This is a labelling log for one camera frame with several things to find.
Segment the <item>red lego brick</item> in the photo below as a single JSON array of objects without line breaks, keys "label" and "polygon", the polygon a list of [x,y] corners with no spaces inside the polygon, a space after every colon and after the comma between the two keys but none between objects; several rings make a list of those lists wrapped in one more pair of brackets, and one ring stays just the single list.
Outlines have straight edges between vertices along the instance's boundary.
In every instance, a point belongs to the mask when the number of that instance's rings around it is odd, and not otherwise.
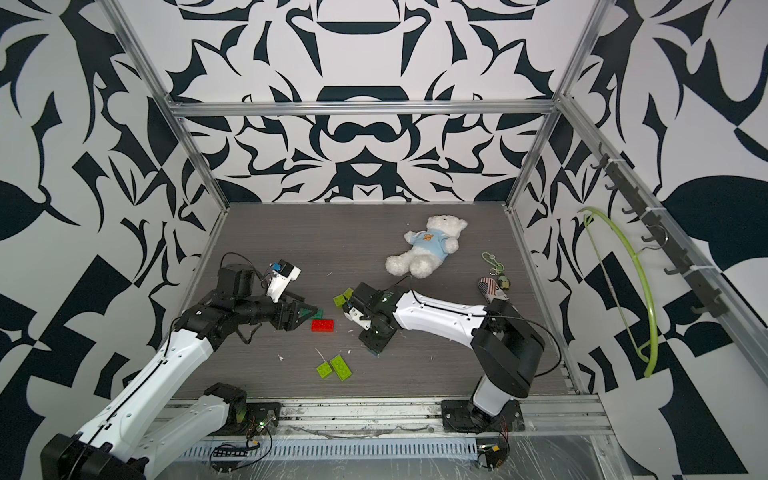
[{"label": "red lego brick", "polygon": [[313,319],[311,323],[311,331],[315,333],[333,333],[335,330],[335,322],[330,319]]}]

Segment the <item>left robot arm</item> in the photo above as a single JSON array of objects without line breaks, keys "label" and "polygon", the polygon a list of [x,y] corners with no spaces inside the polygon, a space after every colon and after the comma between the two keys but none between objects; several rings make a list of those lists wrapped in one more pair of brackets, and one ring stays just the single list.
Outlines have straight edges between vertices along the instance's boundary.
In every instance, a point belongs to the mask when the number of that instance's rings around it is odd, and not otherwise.
[{"label": "left robot arm", "polygon": [[292,331],[317,311],[295,295],[273,301],[266,295],[209,292],[175,321],[165,344],[114,400],[76,434],[57,434],[45,445],[43,478],[153,479],[212,433],[253,430],[245,392],[224,383],[208,388],[162,427],[150,427],[182,384],[240,326],[268,323]]}]

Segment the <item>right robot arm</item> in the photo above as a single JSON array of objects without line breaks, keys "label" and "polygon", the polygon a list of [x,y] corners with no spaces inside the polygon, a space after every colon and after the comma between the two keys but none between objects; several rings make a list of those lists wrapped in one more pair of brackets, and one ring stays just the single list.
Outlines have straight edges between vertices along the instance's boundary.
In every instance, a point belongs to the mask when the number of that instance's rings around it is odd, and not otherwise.
[{"label": "right robot arm", "polygon": [[520,401],[536,378],[558,369],[563,353],[554,334],[524,318],[504,297],[464,305],[425,296],[394,284],[377,290],[366,283],[341,297],[341,308],[362,328],[361,342],[378,355],[399,331],[420,331],[463,345],[483,375],[467,400],[443,400],[443,426],[460,433],[499,429],[522,420]]}]

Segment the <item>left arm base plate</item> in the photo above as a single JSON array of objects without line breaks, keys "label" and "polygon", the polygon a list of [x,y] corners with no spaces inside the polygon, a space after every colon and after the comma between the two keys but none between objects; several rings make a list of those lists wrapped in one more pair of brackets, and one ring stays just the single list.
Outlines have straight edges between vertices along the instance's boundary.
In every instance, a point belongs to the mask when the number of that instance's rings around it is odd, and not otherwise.
[{"label": "left arm base plate", "polygon": [[229,406],[224,425],[211,432],[210,436],[260,435],[269,425],[279,424],[281,408],[280,402],[235,403]]}]

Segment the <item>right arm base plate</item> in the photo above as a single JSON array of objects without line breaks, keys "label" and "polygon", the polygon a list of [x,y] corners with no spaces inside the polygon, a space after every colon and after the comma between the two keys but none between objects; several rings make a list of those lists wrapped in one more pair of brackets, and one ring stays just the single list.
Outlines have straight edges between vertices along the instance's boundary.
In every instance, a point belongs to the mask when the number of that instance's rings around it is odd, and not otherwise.
[{"label": "right arm base plate", "polygon": [[443,428],[450,432],[479,434],[485,432],[521,432],[526,429],[517,400],[508,401],[501,412],[491,416],[469,399],[440,402]]}]

